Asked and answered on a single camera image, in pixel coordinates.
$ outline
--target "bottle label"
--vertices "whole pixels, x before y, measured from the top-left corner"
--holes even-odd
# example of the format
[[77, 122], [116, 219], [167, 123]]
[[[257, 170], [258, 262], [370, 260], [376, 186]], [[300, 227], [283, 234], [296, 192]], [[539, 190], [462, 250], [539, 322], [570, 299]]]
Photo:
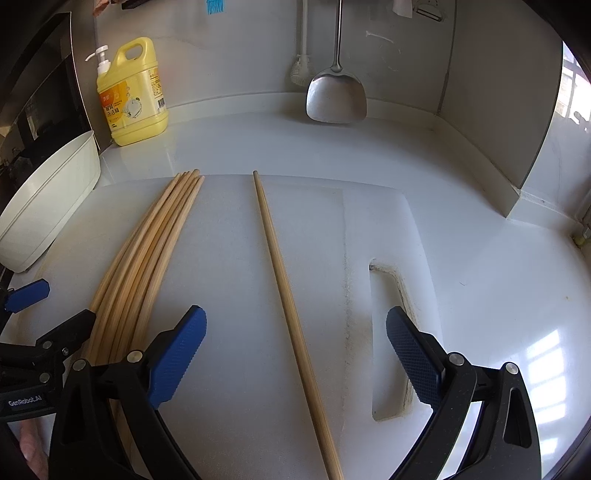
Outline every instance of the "bottle label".
[[100, 104], [112, 132], [164, 112], [158, 68], [144, 70], [101, 92]]

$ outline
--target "white pump dispenser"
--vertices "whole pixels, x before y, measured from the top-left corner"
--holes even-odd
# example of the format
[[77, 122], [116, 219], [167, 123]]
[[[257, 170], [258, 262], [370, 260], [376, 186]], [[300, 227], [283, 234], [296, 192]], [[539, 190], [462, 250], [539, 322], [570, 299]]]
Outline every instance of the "white pump dispenser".
[[109, 47], [107, 45], [103, 45], [102, 47], [97, 48], [94, 53], [91, 53], [86, 57], [86, 61], [89, 61], [92, 57], [97, 57], [99, 59], [99, 66], [96, 69], [99, 75], [108, 72], [111, 67], [109, 60], [105, 60], [105, 50], [108, 49]]

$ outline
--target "bottle handle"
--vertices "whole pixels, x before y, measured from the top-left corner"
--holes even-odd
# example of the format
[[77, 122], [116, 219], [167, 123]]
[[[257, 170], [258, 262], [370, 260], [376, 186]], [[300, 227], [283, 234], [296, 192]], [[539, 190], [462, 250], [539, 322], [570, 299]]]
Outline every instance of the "bottle handle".
[[[127, 42], [125, 45], [121, 45], [117, 53], [115, 54], [115, 59], [113, 60], [113, 64], [117, 67], [123, 65], [126, 61], [136, 61], [139, 60], [141, 62], [145, 62], [145, 58], [148, 55], [149, 46], [152, 41], [148, 37], [140, 37]], [[142, 52], [134, 59], [128, 59], [125, 54], [128, 50], [131, 50], [134, 47], [142, 47]]]

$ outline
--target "metal screw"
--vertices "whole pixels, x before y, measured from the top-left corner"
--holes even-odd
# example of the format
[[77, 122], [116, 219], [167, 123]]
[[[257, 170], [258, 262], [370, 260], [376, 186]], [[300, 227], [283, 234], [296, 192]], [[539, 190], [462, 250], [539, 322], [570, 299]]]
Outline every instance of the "metal screw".
[[454, 365], [460, 366], [464, 364], [464, 357], [462, 357], [459, 353], [452, 353], [449, 356], [449, 361]]
[[136, 364], [142, 359], [143, 356], [144, 354], [142, 352], [140, 352], [139, 350], [134, 350], [133, 352], [129, 352], [127, 354], [127, 361], [130, 364]]
[[511, 375], [517, 375], [519, 373], [519, 368], [517, 368], [517, 365], [512, 364], [511, 362], [506, 364], [505, 368]]
[[82, 370], [84, 367], [86, 366], [86, 360], [82, 360], [82, 358], [80, 360], [76, 360], [74, 362], [74, 365], [72, 365], [72, 368], [79, 372], [80, 370]]

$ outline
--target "dish soap bottle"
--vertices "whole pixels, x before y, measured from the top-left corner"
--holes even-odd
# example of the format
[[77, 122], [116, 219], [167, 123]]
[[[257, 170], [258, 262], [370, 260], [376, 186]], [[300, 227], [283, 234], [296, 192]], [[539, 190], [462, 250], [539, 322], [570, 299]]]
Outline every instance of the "dish soap bottle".
[[[134, 47], [142, 52], [128, 60], [126, 53]], [[168, 125], [168, 110], [154, 43], [148, 37], [136, 38], [117, 50], [112, 64], [105, 60], [108, 48], [97, 48], [86, 61], [94, 56], [99, 60], [96, 86], [113, 140], [123, 146], [162, 133]]]

